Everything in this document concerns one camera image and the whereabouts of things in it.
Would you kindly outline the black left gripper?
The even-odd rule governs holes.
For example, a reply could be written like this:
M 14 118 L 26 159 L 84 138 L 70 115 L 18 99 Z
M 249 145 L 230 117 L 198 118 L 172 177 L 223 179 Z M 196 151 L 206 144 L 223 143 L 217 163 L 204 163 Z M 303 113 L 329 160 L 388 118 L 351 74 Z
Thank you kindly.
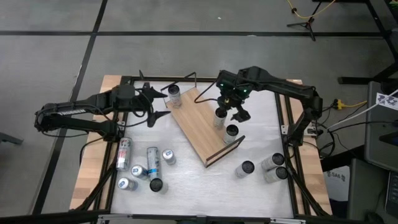
M 153 86 L 150 85 L 149 82 L 145 82 L 141 88 L 134 89 L 135 97 L 133 98 L 133 113 L 149 113 L 147 117 L 147 126 L 153 127 L 155 122 L 169 114 L 169 111 L 155 111 L 153 107 L 154 98 L 166 98 L 167 95 L 158 92 L 154 89 Z

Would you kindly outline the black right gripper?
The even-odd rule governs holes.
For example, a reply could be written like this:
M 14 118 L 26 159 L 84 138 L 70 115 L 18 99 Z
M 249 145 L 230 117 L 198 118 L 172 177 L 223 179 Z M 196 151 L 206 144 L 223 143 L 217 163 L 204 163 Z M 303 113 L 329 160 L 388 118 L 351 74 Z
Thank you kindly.
M 236 74 L 220 70 L 217 87 L 221 94 L 217 98 L 218 106 L 223 109 L 236 108 L 238 111 L 232 115 L 232 120 L 247 121 L 251 118 L 250 114 L 241 106 L 251 93 L 249 85 L 239 84 Z

